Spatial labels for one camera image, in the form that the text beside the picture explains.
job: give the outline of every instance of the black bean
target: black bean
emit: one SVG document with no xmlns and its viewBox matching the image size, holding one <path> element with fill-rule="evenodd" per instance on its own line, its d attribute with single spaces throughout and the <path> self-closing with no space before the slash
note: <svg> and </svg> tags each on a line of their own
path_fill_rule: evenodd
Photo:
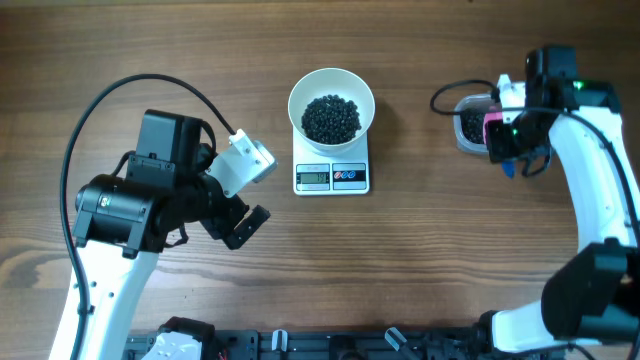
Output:
<svg viewBox="0 0 640 360">
<path fill-rule="evenodd" d="M 484 144 L 482 128 L 485 113 L 476 109 L 465 109 L 460 114 L 462 134 L 467 140 L 475 144 Z"/>
<path fill-rule="evenodd" d="M 325 95 L 307 105 L 302 128 L 307 137 L 323 144 L 342 144 L 352 140 L 360 125 L 358 107 L 338 95 Z"/>
</svg>

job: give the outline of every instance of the wooden table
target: wooden table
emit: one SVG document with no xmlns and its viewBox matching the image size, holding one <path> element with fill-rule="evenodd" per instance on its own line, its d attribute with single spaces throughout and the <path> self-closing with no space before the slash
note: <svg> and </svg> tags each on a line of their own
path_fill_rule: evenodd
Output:
<svg viewBox="0 0 640 360">
<path fill-rule="evenodd" d="M 189 244 L 162 254 L 133 330 L 173 315 L 263 331 L 468 325 L 537 299 L 577 247 L 562 166 L 507 179 L 456 148 L 451 119 L 431 113 L 429 98 L 460 79 L 522 80 L 529 50 L 572 44 L 582 75 L 615 85 L 637 169 L 637 13 L 632 2 L 577 0 L 0 9 L 0 358 L 47 357 L 70 274 L 58 212 L 63 151 L 98 92 L 144 72 L 200 89 L 280 165 L 241 193 L 271 211 L 269 222 L 235 252 L 189 225 Z M 287 98 L 323 67 L 355 72 L 375 94 L 367 196 L 300 198 L 291 189 Z M 484 90 L 453 91 L 441 106 Z M 191 94 L 157 81 L 127 85 L 82 132 L 70 203 L 135 148 L 149 108 L 206 119 L 227 146 Z"/>
</svg>

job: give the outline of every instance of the white bowl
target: white bowl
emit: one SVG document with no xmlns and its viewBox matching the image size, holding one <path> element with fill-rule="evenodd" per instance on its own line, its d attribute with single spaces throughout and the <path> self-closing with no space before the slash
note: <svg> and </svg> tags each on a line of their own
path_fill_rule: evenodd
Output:
<svg viewBox="0 0 640 360">
<path fill-rule="evenodd" d="M 356 136 L 346 143 L 327 145 L 313 141 L 307 137 L 302 128 L 302 115 L 307 105 L 313 99 L 325 95 L 338 95 L 346 101 L 352 100 L 358 107 L 360 113 L 360 130 L 356 131 Z M 376 111 L 376 104 L 373 93 L 367 83 L 358 75 L 343 69 L 326 68 L 320 69 L 305 75 L 289 95 L 289 120 L 295 131 L 305 139 L 315 149 L 324 153 L 338 153 L 351 147 L 367 130 L 373 122 L 373 115 Z"/>
</svg>

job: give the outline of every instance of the clear plastic container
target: clear plastic container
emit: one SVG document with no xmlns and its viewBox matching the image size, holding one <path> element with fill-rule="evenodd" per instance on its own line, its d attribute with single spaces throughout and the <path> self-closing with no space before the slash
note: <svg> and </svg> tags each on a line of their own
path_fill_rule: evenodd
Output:
<svg viewBox="0 0 640 360">
<path fill-rule="evenodd" d="M 478 109 L 480 111 L 489 111 L 491 106 L 496 106 L 496 103 L 491 99 L 491 94 L 478 94 L 470 95 L 462 99 L 458 105 L 456 105 L 455 111 L 462 111 L 465 109 Z M 462 123 L 460 122 L 460 116 L 453 116 L 453 130 L 456 133 L 456 139 L 458 140 L 458 149 L 477 155 L 489 155 L 489 150 L 485 144 L 475 144 L 467 140 L 462 133 Z"/>
</svg>

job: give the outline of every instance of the digital kitchen scale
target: digital kitchen scale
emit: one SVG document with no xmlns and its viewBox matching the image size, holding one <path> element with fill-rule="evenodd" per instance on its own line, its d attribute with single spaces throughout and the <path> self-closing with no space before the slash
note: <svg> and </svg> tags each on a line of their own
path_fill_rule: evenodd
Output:
<svg viewBox="0 0 640 360">
<path fill-rule="evenodd" d="M 368 193 L 367 135 L 337 154 L 325 154 L 313 148 L 294 129 L 293 191 L 301 196 Z"/>
</svg>

